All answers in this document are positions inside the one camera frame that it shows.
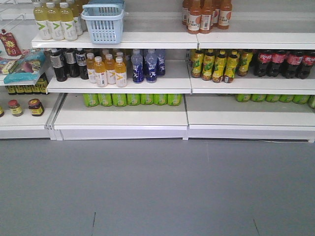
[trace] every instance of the blue bottle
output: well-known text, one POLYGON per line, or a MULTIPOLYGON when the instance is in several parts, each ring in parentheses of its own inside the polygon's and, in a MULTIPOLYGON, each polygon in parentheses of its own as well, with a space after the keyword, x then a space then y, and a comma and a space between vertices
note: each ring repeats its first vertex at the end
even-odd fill
POLYGON ((132 62, 132 68, 133 68, 132 80, 135 83, 141 83, 144 80, 144 77, 143 77, 143 57, 140 54, 140 49, 133 49, 131 62, 132 62))
POLYGON ((157 76, 165 75, 165 49, 156 49, 157 55, 157 76))

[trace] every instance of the plastic bottle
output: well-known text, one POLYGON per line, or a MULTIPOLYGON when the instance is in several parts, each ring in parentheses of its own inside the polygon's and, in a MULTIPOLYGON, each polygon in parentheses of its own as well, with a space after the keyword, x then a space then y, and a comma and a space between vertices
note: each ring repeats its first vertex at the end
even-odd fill
POLYGON ((295 76, 300 79, 305 79, 310 75, 311 68, 315 63, 315 51, 307 51, 303 56, 302 63, 298 67, 295 76))
POLYGON ((95 57, 93 53, 87 53, 87 70, 88 70, 88 77, 89 81, 92 84, 96 84, 96 78, 95 78, 95 70, 94 70, 94 62, 95 57))
POLYGON ((199 33, 210 33, 212 23, 212 15, 215 10, 212 0, 205 0, 201 10, 201 23, 199 33))
POLYGON ((88 76, 88 70, 87 70, 86 53, 84 52, 83 48, 77 48, 75 55, 77 57, 77 62, 79 65, 80 77, 83 80, 87 80, 89 76, 88 76))
POLYGON ((48 27, 48 16, 47 16, 47 8, 42 7, 40 2, 34 2, 34 17, 36 24, 38 25, 39 36, 43 40, 51 39, 51 33, 48 27))
POLYGON ((61 27, 61 15, 59 10, 55 7, 53 2, 46 3, 48 8, 47 18, 48 26, 50 29, 51 36, 54 40, 59 41, 64 39, 63 29, 61 27))
POLYGON ((193 0, 189 10, 189 26, 188 33, 198 34, 201 22, 200 0, 193 0))
POLYGON ((133 55, 131 56, 133 75, 132 80, 135 83, 141 83, 144 80, 143 76, 143 60, 140 55, 140 49, 133 49, 133 55))
POLYGON ((228 29, 230 25, 231 16, 232 16, 231 0, 223 0, 220 7, 218 28, 221 30, 228 29))
POLYGON ((105 87, 107 85, 106 69, 102 57, 95 57, 94 76, 97 86, 105 87))
POLYGON ((113 85, 116 83, 115 61, 113 59, 113 55, 106 54, 104 64, 105 64, 105 69, 106 69, 107 82, 110 85, 113 85))
POLYGON ((115 63, 115 78, 117 87, 123 88, 127 86, 126 65, 122 57, 116 58, 115 63))
POLYGON ((67 72, 64 60, 62 59, 62 51, 57 50, 57 48, 51 49, 50 61, 51 65, 54 68, 54 72, 56 75, 56 79, 59 82, 63 82, 67 80, 67 72))
POLYGON ((158 57, 155 54, 154 49, 149 49, 148 54, 146 55, 146 63, 147 63, 147 82, 155 83, 157 81, 157 63, 158 57))
POLYGON ((280 72, 280 66, 284 62, 286 50, 276 50, 272 54, 271 63, 267 67, 268 76, 277 77, 280 72))
POLYGON ((264 49, 258 54, 257 63, 254 69, 254 75, 258 77, 265 76, 267 74, 267 66, 271 62, 272 50, 264 49))

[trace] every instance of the cola bottle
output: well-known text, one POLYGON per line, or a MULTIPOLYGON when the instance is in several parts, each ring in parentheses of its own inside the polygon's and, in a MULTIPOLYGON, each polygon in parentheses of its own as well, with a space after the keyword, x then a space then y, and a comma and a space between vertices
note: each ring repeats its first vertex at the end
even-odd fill
POLYGON ((280 72, 280 66, 284 62, 286 50, 275 50, 271 57, 271 63, 267 67, 268 76, 277 77, 280 72))
POLYGON ((257 63, 254 69, 254 75, 258 77, 265 76, 267 74, 267 66, 272 58, 272 50, 263 49, 259 52, 257 63))
POLYGON ((302 63, 297 68, 295 76, 305 79, 310 75, 311 68, 315 63, 315 50, 307 51, 303 56, 302 63))
POLYGON ((303 50, 292 50, 286 62, 283 64, 282 75, 287 79, 292 79, 295 76, 298 66, 303 59, 303 50))

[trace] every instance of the orange juice bottle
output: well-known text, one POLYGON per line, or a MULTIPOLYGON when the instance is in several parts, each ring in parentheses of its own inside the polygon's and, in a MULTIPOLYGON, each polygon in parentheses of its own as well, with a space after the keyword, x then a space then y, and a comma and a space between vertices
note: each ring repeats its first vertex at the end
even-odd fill
POLYGON ((229 27, 231 16, 232 16, 231 0, 223 0, 220 8, 218 28, 221 30, 227 30, 229 27))
POLYGON ((200 0, 193 0, 189 11, 188 33, 198 34, 201 22, 200 0))

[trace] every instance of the dark soda bottle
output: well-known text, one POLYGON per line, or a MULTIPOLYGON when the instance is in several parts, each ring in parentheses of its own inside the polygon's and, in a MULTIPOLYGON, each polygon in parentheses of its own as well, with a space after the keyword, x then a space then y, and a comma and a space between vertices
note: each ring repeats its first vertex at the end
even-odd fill
POLYGON ((65 67, 65 61, 63 58, 63 53, 57 48, 51 49, 52 54, 50 55, 51 65, 54 68, 54 72, 57 78, 57 81, 63 82, 67 80, 67 71, 65 67))
POLYGON ((280 72, 280 66, 284 62, 286 50, 275 50, 271 57, 271 63, 267 67, 268 76, 277 77, 280 72))
POLYGON ((311 68, 315 63, 315 50, 307 51, 303 56, 302 63, 296 71, 296 77, 305 79, 310 75, 311 68))
POLYGON ((79 66, 80 77, 83 80, 87 80, 88 76, 88 69, 87 69, 87 57, 86 53, 83 51, 83 48, 77 48, 76 51, 77 63, 79 66))
POLYGON ((302 62, 304 52, 302 50, 292 50, 286 62, 283 64, 282 75, 287 79, 295 76, 296 70, 302 62))
POLYGON ((258 54, 257 63, 255 65, 254 75, 258 77, 265 76, 267 74, 267 66, 272 58, 272 50, 264 49, 258 54))

